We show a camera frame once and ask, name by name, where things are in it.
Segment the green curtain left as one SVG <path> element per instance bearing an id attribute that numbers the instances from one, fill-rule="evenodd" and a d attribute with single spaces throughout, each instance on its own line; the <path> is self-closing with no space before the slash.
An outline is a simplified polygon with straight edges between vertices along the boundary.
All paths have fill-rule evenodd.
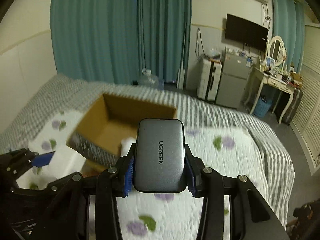
<path id="1" fill-rule="evenodd" d="M 142 69 L 175 81 L 191 0 L 51 0 L 50 29 L 57 72 L 73 79 L 130 84 Z"/>

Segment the black wall television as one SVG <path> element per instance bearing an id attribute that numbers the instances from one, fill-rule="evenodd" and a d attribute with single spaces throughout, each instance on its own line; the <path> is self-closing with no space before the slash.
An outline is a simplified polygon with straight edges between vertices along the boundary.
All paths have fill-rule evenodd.
<path id="1" fill-rule="evenodd" d="M 248 47 L 264 51 L 268 29 L 244 18 L 227 14 L 225 39 L 240 42 Z"/>

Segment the green curtain right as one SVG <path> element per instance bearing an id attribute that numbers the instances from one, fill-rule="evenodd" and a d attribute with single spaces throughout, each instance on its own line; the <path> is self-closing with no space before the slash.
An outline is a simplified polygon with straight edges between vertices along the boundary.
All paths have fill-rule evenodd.
<path id="1" fill-rule="evenodd" d="M 303 5 L 295 0 L 272 0 L 273 36 L 280 36 L 287 49 L 285 64 L 294 65 L 299 73 L 302 67 L 305 38 Z"/>

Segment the grey mini fridge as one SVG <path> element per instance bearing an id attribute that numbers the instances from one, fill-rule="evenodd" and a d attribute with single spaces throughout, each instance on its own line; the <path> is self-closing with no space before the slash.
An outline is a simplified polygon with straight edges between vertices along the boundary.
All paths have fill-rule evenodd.
<path id="1" fill-rule="evenodd" d="M 251 67 L 247 66 L 246 57 L 226 53 L 216 104 L 237 109 L 245 92 L 250 72 Z"/>

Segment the dark suitcase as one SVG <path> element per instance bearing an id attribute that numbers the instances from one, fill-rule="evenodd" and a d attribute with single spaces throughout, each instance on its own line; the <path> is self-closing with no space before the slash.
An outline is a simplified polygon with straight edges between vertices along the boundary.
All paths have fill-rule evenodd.
<path id="1" fill-rule="evenodd" d="M 300 105 L 302 97 L 303 97 L 303 91 L 300 88 L 296 88 L 293 94 L 292 102 L 282 118 L 282 123 L 286 125 L 290 124 Z"/>

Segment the clear water jug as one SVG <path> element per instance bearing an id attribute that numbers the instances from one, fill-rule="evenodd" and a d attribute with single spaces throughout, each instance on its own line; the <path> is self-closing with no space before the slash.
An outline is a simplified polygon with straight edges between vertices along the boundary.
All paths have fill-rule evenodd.
<path id="1" fill-rule="evenodd" d="M 138 85 L 158 88 L 159 78 L 156 75 L 153 75 L 150 69 L 143 68 L 142 75 L 138 79 Z"/>

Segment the grey UGREEN power bank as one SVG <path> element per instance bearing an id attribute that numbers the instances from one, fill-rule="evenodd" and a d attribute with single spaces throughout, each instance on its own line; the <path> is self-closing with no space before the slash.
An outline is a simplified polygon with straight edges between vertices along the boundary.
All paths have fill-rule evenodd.
<path id="1" fill-rule="evenodd" d="M 178 119 L 143 119 L 139 123 L 133 185 L 144 193 L 185 190 L 184 126 Z"/>

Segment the brown cardboard box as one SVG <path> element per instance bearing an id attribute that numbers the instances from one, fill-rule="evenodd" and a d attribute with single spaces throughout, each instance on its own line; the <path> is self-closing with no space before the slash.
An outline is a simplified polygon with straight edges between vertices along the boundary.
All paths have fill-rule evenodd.
<path id="1" fill-rule="evenodd" d="M 176 112 L 174 106 L 150 100 L 101 94 L 69 136 L 67 146 L 100 173 L 120 158 L 121 141 L 137 136 L 141 120 L 173 119 Z"/>

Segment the white floral quilt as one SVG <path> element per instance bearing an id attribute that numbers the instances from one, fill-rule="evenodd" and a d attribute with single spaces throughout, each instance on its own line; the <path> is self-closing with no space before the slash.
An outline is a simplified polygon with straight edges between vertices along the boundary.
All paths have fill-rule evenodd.
<path id="1" fill-rule="evenodd" d="M 68 111 L 17 177 L 40 200 L 32 239 L 287 239 L 246 128 L 185 129 L 174 108 Z"/>

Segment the white mop pole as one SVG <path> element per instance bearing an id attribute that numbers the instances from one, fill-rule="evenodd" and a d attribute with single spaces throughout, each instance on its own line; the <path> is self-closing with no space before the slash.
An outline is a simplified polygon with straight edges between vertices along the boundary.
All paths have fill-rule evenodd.
<path id="1" fill-rule="evenodd" d="M 187 24 L 184 23 L 184 32 L 183 32 L 183 43 L 182 43 L 182 53 L 181 53 L 181 64 L 178 70 L 178 80 L 177 80 L 177 88 L 183 89 L 183 81 L 184 81 L 184 51 L 185 51 L 185 36 L 186 36 Z"/>

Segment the white louvered wardrobe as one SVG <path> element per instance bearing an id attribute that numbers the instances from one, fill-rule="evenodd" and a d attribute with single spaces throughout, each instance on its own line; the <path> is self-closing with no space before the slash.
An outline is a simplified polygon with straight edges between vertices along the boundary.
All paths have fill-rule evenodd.
<path id="1" fill-rule="evenodd" d="M 303 97 L 291 122 L 311 176 L 319 176 L 319 24 L 305 26 Z"/>

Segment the white spray bottle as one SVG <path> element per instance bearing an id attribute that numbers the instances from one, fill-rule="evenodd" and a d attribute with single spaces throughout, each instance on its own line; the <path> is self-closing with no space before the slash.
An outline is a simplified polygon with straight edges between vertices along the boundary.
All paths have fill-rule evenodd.
<path id="1" fill-rule="evenodd" d="M 128 137 L 121 141 L 121 149 L 120 149 L 120 156 L 126 156 L 132 146 L 132 144 L 136 143 L 136 138 Z"/>

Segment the blue waste basket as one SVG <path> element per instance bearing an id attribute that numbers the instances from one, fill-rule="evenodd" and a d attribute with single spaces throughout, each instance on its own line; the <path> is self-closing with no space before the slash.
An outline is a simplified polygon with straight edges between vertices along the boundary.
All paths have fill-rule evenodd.
<path id="1" fill-rule="evenodd" d="M 263 118 L 272 105 L 272 99 L 267 98 L 266 96 L 260 96 L 253 114 L 259 118 Z"/>

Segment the white suitcase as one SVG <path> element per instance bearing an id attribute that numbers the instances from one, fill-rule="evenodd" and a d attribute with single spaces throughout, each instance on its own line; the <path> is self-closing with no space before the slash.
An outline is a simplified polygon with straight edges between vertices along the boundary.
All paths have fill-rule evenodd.
<path id="1" fill-rule="evenodd" d="M 215 101 L 221 77 L 222 63 L 219 59 L 202 59 L 197 97 Z"/>

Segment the white dressing table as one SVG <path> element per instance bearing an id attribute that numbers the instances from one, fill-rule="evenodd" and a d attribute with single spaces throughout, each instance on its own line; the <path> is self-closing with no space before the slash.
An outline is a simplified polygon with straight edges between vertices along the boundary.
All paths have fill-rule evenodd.
<path id="1" fill-rule="evenodd" d="M 259 68 L 253 68 L 252 71 L 251 71 L 251 78 L 250 78 L 250 86 L 249 86 L 249 93 L 248 93 L 248 97 L 247 99 L 244 101 L 244 106 L 246 107 L 247 104 L 249 103 L 250 99 L 251 99 L 251 95 L 252 95 L 252 92 L 253 92 L 253 85 L 254 85 L 254 81 L 255 80 L 259 80 L 260 81 L 260 85 L 259 85 L 259 88 L 258 88 L 258 91 L 256 93 L 256 96 L 254 98 L 254 101 L 253 101 L 253 105 L 251 107 L 251 109 L 249 109 L 249 115 L 252 115 L 256 106 L 257 106 L 257 103 L 258 103 L 258 100 L 259 100 L 259 97 L 260 97 L 260 94 L 261 94 L 261 91 L 263 90 L 263 87 L 264 85 L 268 85 L 272 88 L 276 88 L 277 90 L 280 91 L 280 94 L 277 98 L 277 101 L 276 101 L 276 104 L 274 105 L 274 108 L 273 108 L 273 111 L 272 113 L 274 113 L 274 111 L 276 110 L 276 107 L 280 101 L 280 98 L 281 98 L 281 95 L 283 93 L 286 93 L 286 94 L 289 94 L 289 100 L 288 102 L 286 103 L 280 117 L 279 117 L 279 120 L 278 120 L 278 124 L 281 124 L 282 123 L 282 120 L 283 120 L 283 117 L 284 115 L 286 114 L 287 110 L 289 109 L 291 103 L 293 102 L 293 97 L 294 97 L 294 92 L 296 91 L 296 87 L 289 84 L 289 83 L 286 83 L 282 80 L 278 80 L 276 79 L 275 77 L 272 77 L 271 75 L 267 75 L 265 72 L 261 71 Z"/>

